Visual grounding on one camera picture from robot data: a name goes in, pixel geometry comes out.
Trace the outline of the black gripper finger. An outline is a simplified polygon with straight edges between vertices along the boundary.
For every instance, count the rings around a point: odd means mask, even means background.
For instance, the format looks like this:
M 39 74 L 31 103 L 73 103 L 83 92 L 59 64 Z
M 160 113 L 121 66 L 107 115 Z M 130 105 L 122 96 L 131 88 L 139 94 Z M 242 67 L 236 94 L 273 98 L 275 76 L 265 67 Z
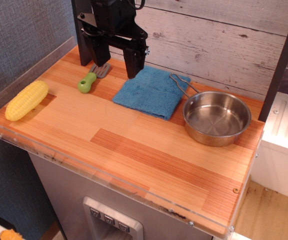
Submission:
M 145 64 L 145 49 L 144 48 L 125 48 L 123 57 L 126 66 L 127 77 L 133 79 L 144 68 Z
M 88 36 L 84 35 L 84 40 L 90 56 L 97 66 L 103 66 L 110 58 L 109 44 L 106 42 L 106 36 Z

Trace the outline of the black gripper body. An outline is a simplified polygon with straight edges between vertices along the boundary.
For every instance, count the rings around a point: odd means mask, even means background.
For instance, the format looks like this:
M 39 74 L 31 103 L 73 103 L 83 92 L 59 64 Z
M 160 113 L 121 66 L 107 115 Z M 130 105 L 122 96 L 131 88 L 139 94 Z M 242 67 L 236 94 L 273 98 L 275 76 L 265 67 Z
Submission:
M 144 0 L 92 0 L 92 13 L 80 13 L 82 35 L 106 36 L 109 46 L 118 49 L 145 49 L 148 34 L 135 22 L 137 11 L 145 6 Z

